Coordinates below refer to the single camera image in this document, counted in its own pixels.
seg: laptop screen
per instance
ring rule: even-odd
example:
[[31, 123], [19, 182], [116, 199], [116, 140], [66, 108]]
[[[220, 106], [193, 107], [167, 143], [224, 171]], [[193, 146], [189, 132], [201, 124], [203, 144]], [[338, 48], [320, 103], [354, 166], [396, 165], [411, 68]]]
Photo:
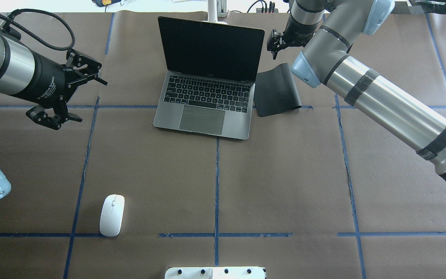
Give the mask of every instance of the laptop screen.
[[170, 71], [255, 81], [264, 30], [158, 17]]

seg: black cloth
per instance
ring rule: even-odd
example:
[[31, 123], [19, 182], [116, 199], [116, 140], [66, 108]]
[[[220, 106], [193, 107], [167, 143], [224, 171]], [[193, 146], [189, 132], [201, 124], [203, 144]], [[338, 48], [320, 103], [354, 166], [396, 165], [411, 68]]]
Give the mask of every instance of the black cloth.
[[288, 63], [257, 74], [254, 103], [260, 117], [283, 113], [302, 106]]

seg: black keyboard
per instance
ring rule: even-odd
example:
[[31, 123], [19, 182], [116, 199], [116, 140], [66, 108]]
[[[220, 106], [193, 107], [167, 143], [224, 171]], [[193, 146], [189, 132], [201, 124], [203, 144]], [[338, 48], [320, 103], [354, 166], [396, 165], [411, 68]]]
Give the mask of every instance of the black keyboard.
[[170, 76], [164, 101], [247, 113], [250, 88], [239, 83]]

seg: open laptop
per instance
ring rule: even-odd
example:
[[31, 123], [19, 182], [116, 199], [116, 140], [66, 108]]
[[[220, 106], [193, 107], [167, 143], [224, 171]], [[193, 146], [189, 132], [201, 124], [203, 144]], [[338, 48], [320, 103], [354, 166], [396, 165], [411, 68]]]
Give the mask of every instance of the open laptop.
[[249, 138], [264, 30], [158, 17], [166, 73], [153, 125]]

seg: laptop trackpad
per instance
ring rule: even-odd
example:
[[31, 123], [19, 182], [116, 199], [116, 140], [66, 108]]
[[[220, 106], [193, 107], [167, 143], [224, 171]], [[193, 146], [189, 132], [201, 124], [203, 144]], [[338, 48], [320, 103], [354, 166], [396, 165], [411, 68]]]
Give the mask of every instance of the laptop trackpad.
[[180, 129], [203, 134], [221, 134], [225, 111], [184, 106]]

